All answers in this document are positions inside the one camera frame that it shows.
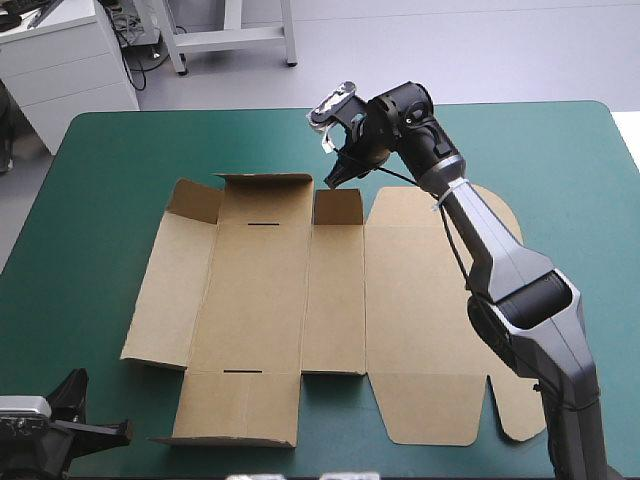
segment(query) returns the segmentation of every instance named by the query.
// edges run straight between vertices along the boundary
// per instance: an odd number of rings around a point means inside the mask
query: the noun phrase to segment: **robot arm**
[[[580,292],[549,258],[521,245],[479,197],[464,158],[433,116],[427,90],[408,82],[364,102],[345,82],[309,113],[309,122],[333,149],[329,129],[340,124],[346,131],[325,179],[330,188],[382,169],[395,151],[412,183],[445,209],[473,258],[463,274],[474,329],[518,376],[539,381],[556,478],[621,478],[606,460]]]
[[[88,382],[81,368],[46,398],[0,396],[0,480],[66,480],[73,459],[129,445],[129,420],[86,423]]]

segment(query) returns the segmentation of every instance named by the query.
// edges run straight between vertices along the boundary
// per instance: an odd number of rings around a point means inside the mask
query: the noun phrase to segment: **cable tie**
[[[449,188],[447,189],[446,192],[444,192],[442,195],[440,195],[438,197],[438,201],[436,202],[436,204],[431,207],[431,211],[432,212],[437,212],[438,210],[440,210],[440,208],[442,208],[442,204],[444,203],[444,201],[447,199],[447,197],[459,186],[464,185],[465,183],[469,183],[469,180],[466,178],[457,178],[456,180],[454,180],[453,182],[451,182],[449,184]]]

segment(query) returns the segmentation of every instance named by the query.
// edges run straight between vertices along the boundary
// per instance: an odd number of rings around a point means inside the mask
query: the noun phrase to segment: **cardboard panel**
[[[504,202],[479,191],[520,236]],[[367,369],[387,431],[400,443],[471,443],[490,375],[505,433],[530,438],[544,428],[540,397],[532,382],[511,372],[473,330],[466,315],[469,294],[432,204],[416,188],[384,188],[365,228]],[[454,236],[469,266],[469,255]],[[423,396],[430,407],[399,392]],[[415,420],[421,425],[407,420],[425,413],[428,418]],[[422,428],[427,424],[433,429]]]
[[[360,190],[318,190],[313,204],[315,225],[362,225]]]
[[[471,445],[484,375],[369,374],[389,438],[400,444]]]
[[[365,372],[364,232],[315,225],[302,341],[305,373]]]
[[[216,229],[164,214],[121,358],[186,368]]]
[[[295,446],[300,374],[185,374],[173,438],[191,445]]]
[[[190,371],[299,374],[309,226],[218,229]]]
[[[309,225],[313,181],[308,175],[225,175],[219,223]]]
[[[224,193],[181,178],[176,183],[167,211],[207,223],[217,223]]]

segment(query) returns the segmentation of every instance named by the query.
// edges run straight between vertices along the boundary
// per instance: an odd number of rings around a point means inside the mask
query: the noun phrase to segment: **white table frame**
[[[223,30],[182,33],[176,30],[167,0],[153,0],[158,27],[167,45],[169,57],[175,71],[181,75],[187,73],[184,56],[187,53],[239,50],[256,46],[284,45],[287,65],[297,65],[291,0],[280,0],[280,5],[282,26],[242,28],[242,0],[225,0]]]

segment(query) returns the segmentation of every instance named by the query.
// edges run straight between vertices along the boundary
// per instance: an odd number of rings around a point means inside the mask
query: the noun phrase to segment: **white cabinet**
[[[139,109],[100,4],[65,0],[25,23],[0,34],[0,78],[51,153],[77,115]]]

